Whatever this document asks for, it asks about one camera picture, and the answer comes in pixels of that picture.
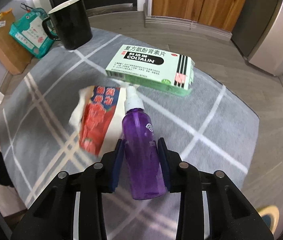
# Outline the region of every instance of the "bottle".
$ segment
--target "bottle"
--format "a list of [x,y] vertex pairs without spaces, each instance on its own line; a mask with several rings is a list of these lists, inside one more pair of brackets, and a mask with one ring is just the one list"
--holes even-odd
[[166,193],[150,117],[133,86],[126,88],[122,121],[125,157],[134,199],[150,199]]

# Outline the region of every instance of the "yellow rim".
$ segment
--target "yellow rim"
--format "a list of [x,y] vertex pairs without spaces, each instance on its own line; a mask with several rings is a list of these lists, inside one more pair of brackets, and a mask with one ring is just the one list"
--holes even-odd
[[271,223],[270,223],[270,231],[274,234],[278,225],[279,221],[279,210],[276,206],[267,206],[265,208],[262,208],[258,211],[258,214],[263,216],[270,216]]

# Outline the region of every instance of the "teal bag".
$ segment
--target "teal bag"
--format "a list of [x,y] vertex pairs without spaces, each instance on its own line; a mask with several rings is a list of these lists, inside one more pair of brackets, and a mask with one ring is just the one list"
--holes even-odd
[[[36,58],[42,58],[54,42],[48,38],[42,27],[42,22],[47,17],[44,9],[32,8],[10,27],[9,35]],[[48,28],[52,32],[50,22],[48,22]]]

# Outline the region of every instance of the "green circular logo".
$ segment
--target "green circular logo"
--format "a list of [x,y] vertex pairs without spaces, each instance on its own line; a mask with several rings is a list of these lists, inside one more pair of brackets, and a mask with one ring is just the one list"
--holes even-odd
[[170,80],[168,80],[168,79],[163,79],[162,83],[164,83],[166,85],[170,85],[171,84]]

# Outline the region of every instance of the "cardboard box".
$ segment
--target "cardboard box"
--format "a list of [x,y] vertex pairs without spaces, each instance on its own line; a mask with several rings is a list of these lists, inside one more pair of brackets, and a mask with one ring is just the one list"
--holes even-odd
[[191,92],[195,63],[190,57],[161,49],[123,45],[106,67],[111,78],[178,96]]
[[8,34],[15,20],[11,11],[0,16],[0,61],[13,75],[21,74],[32,59],[32,54]]

